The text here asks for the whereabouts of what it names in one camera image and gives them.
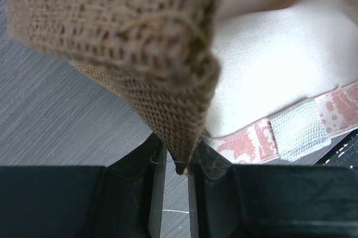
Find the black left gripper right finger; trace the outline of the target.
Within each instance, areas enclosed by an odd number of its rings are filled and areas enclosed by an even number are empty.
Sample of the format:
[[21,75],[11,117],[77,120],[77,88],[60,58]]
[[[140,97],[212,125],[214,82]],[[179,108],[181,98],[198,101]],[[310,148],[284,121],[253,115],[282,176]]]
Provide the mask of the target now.
[[356,237],[357,171],[232,164],[204,142],[188,165],[192,237]]

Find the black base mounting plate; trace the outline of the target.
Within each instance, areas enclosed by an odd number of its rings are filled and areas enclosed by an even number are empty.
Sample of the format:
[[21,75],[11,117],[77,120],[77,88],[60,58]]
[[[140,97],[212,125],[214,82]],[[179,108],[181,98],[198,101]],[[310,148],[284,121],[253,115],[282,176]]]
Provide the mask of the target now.
[[358,135],[357,130],[350,132],[333,149],[316,162],[322,166],[340,166],[357,170],[358,164]]

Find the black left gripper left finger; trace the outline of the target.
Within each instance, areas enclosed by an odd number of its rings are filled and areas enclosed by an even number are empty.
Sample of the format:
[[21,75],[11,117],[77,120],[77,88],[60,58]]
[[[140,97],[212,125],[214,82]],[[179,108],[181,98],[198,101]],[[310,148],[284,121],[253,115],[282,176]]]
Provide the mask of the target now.
[[2,166],[2,237],[159,237],[166,154],[151,134],[110,166]]

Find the canvas tote bag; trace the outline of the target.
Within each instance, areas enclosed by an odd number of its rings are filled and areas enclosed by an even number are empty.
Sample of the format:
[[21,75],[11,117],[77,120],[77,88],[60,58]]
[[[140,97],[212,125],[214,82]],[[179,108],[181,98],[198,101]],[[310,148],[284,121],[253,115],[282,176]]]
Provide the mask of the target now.
[[200,140],[294,162],[357,128],[357,0],[8,0],[7,17],[125,98],[179,174]]

